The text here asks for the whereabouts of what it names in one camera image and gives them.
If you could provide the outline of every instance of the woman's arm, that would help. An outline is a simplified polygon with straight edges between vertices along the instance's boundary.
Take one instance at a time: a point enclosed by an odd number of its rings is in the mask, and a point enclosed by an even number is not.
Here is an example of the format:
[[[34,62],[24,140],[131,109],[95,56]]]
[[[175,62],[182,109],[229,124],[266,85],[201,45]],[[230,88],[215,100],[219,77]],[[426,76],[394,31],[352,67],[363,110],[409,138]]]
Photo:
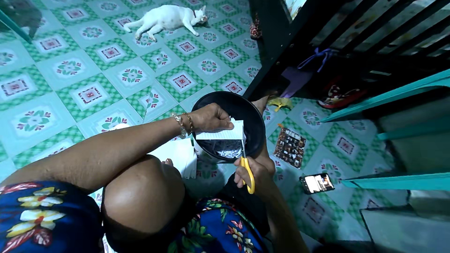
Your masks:
[[[228,114],[217,104],[189,113],[195,130],[232,129]],[[182,115],[183,125],[190,128]],[[173,118],[95,135],[63,152],[38,160],[16,171],[0,186],[26,181],[64,181],[93,192],[145,154],[180,134]]]
[[[291,210],[272,179],[273,176],[262,164],[251,157],[247,158],[250,169],[255,177],[255,194],[261,198],[267,209],[270,234],[273,238],[272,242],[275,252],[309,252],[297,228]],[[238,166],[240,159],[234,162],[234,164]],[[242,179],[250,182],[250,177],[245,168],[238,167],[236,174],[239,175],[239,177],[234,178],[236,183]],[[238,187],[243,187],[242,183],[238,183]]]

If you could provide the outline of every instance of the blue floral dress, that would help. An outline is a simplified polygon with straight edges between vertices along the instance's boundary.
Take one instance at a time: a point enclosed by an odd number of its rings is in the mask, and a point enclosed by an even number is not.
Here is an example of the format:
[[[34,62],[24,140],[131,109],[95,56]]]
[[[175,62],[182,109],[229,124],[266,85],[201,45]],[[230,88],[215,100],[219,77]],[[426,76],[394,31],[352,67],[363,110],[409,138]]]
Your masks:
[[[197,214],[167,248],[168,253],[266,252],[254,225],[221,199],[201,199]],[[98,205],[62,182],[25,182],[0,187],[0,253],[103,251]]]

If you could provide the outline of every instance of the green tile floor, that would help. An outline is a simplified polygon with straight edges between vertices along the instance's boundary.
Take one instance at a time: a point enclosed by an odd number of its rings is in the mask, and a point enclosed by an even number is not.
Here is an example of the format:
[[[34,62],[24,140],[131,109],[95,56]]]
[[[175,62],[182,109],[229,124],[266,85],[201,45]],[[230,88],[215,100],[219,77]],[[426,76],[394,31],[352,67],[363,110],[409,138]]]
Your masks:
[[[261,68],[249,38],[247,0],[30,0],[42,12],[32,44],[0,33],[0,179],[85,138],[126,122],[137,125],[190,112],[215,90],[243,94]],[[140,41],[122,25],[162,4],[207,5],[209,27],[162,31]],[[318,239],[368,240],[358,210],[405,204],[405,191],[355,190],[342,179],[393,169],[392,156],[368,120],[321,123],[330,114],[315,101],[264,112],[272,154],[282,123],[306,138],[301,169],[272,157],[274,177],[300,230]],[[39,124],[28,122],[39,117]],[[198,162],[195,196],[214,194],[232,165]],[[336,190],[303,194],[298,177],[327,172]],[[101,202],[101,191],[92,194]]]

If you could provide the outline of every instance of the woman's hand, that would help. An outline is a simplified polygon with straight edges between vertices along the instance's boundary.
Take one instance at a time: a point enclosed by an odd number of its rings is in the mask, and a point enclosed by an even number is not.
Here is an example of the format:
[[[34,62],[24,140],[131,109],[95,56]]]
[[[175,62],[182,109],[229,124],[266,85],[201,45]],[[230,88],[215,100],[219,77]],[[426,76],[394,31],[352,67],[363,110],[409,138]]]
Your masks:
[[[248,165],[252,171],[253,177],[255,178],[255,194],[258,195],[262,200],[266,199],[273,193],[273,188],[277,187],[274,183],[273,177],[270,175],[269,170],[267,168],[255,161],[255,159],[251,157],[247,157]],[[236,168],[236,173],[234,174],[234,182],[238,184],[238,188],[242,188],[244,186],[242,180],[245,183],[250,184],[250,176],[247,172],[247,169],[241,167],[241,158],[238,158],[234,162]]]
[[[212,103],[189,113],[195,131],[231,130],[234,125],[230,117],[218,104]]]

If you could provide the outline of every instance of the bracelet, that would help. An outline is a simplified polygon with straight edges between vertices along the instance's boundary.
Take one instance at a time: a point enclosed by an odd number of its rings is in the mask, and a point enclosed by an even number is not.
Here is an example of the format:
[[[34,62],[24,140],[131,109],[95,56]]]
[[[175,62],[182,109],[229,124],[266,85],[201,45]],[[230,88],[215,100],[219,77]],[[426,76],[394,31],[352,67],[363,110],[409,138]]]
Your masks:
[[[180,124],[180,130],[181,130],[181,134],[178,136],[182,139],[186,138],[186,128],[183,126],[183,118],[181,118],[181,116],[176,115],[175,113],[171,113],[170,114],[171,117],[174,117],[175,120]]]
[[[186,117],[188,117],[189,123],[191,124],[191,127],[188,130],[188,135],[190,135],[190,134],[192,134],[192,132],[194,130],[194,123],[192,123],[192,119],[191,119],[191,116],[189,116],[189,114],[187,114],[187,113],[182,113],[182,114],[184,114],[184,115],[186,115]]]

